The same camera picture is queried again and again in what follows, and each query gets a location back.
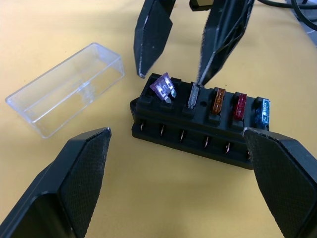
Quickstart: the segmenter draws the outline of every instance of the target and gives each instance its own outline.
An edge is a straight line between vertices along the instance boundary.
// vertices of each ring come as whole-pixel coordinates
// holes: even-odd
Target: purple fuse
[[[162,74],[161,77],[150,85],[150,88],[161,100],[165,100],[167,103],[172,103],[169,94],[171,94],[173,98],[176,97],[176,91],[168,73]]]

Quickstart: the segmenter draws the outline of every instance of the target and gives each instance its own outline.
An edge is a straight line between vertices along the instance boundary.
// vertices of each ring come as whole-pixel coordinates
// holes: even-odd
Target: black fuse box
[[[240,93],[226,92],[220,114],[213,115],[217,88],[201,88],[196,106],[190,109],[187,103],[193,83],[171,78],[177,96],[171,97],[170,104],[150,88],[159,77],[159,74],[152,74],[141,96],[130,103],[134,137],[253,169],[242,131],[244,127],[257,127],[256,110],[261,107],[263,98],[247,97],[243,120],[236,121],[233,110]]]

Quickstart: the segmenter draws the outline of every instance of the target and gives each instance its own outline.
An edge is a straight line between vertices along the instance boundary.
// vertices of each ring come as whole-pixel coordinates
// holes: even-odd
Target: table
[[[253,171],[131,136],[129,102],[146,83],[136,75],[132,50],[142,4],[0,2],[0,222],[69,138],[109,126],[113,136],[87,238],[281,238]],[[192,12],[187,0],[176,3],[168,43],[150,73],[196,79],[207,15]],[[42,139],[4,99],[91,42],[121,54],[126,76]],[[292,13],[257,2],[245,36],[207,87],[270,98],[271,130],[317,156],[316,64],[317,49]]]

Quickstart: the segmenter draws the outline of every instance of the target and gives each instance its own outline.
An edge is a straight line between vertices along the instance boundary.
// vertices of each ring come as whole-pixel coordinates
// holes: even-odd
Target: textured gripper pad
[[[270,132],[265,133],[247,129],[244,138],[267,206],[283,235],[295,238],[315,207],[316,187],[298,161],[283,147],[283,140],[268,136]],[[285,138],[290,148],[304,149],[298,141]]]
[[[110,129],[105,129],[87,140],[60,189],[78,238],[85,236],[99,197],[110,137]]]

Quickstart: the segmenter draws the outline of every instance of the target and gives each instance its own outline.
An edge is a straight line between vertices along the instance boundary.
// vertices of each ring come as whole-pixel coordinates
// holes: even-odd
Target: clear plastic cover
[[[123,76],[120,55],[91,43],[5,101],[48,138]]]

